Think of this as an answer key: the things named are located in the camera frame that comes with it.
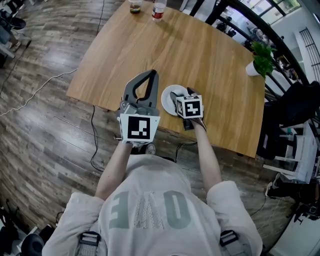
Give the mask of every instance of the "backpack strap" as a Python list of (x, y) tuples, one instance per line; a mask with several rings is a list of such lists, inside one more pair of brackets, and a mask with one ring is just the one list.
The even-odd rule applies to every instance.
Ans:
[(226, 256), (248, 256), (244, 246), (239, 242), (237, 234), (233, 230), (225, 230), (220, 235), (220, 245)]
[(101, 237), (94, 231), (83, 232), (80, 236), (80, 248), (77, 256), (96, 256)]

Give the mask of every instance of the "white plate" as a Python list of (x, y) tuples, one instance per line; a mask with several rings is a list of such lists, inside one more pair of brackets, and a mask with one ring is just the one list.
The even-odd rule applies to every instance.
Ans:
[(161, 95), (161, 104), (165, 111), (167, 111), (170, 115), (177, 116), (175, 111), (175, 105), (170, 97), (170, 93), (174, 92), (177, 95), (190, 96), (188, 90), (181, 85), (173, 84), (169, 85), (165, 88)]

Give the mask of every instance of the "wooden table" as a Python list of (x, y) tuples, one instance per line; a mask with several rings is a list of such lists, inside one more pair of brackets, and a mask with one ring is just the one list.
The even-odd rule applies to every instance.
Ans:
[(252, 54), (212, 26), (168, 7), (162, 21), (154, 22), (152, 8), (144, 2), (140, 14), (130, 14), (127, 1), (119, 7), (86, 52), (67, 95), (115, 111), (126, 83), (155, 69), (160, 129), (195, 138), (161, 104), (169, 85), (192, 87), (202, 94), (210, 142), (255, 157), (265, 83), (261, 76), (246, 74)]

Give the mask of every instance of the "strap buckle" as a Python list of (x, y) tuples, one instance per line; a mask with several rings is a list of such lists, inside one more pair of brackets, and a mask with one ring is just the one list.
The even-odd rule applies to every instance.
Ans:
[(79, 243), (97, 247), (100, 239), (101, 236), (98, 233), (94, 231), (88, 231), (81, 234)]
[(220, 245), (222, 247), (237, 241), (239, 238), (233, 230), (225, 230), (220, 235)]

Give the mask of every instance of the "wooden floor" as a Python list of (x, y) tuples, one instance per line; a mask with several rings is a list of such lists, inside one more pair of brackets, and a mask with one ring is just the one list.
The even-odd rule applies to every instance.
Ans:
[[(122, 0), (105, 0), (100, 29), (121, 4)], [(179, 8), (181, 3), (172, 0), (169, 4)], [(0, 95), (1, 114), (23, 105), (50, 77), (78, 67), (96, 36), (102, 5), (103, 0), (26, 3), (17, 17), (25, 19), (23, 32), (32, 42), (23, 53), (28, 40), (20, 35), (24, 46), (0, 69), (2, 84), (16, 64)], [(99, 172), (90, 165), (96, 149), (93, 106), (66, 97), (72, 77), (66, 74), (51, 80), (26, 107), (0, 117), (1, 204), (9, 199), (13, 207), (19, 206), (19, 217), (28, 229), (54, 224), (72, 192), (93, 195), (99, 180)], [(93, 122), (99, 147), (94, 161), (102, 168), (117, 145), (114, 135), (119, 135), (119, 124), (114, 113), (100, 108), (96, 108)], [(174, 158), (179, 142), (159, 130), (154, 141), (156, 154)], [(274, 173), (263, 170), (259, 159), (221, 148), (215, 152), (223, 179), (237, 183), (246, 209), (253, 214), (263, 205), (265, 187)], [(178, 164), (190, 178), (193, 192), (204, 199), (197, 146), (182, 148)], [(286, 226), (291, 205), (267, 198), (262, 210), (252, 216), (266, 250)]]

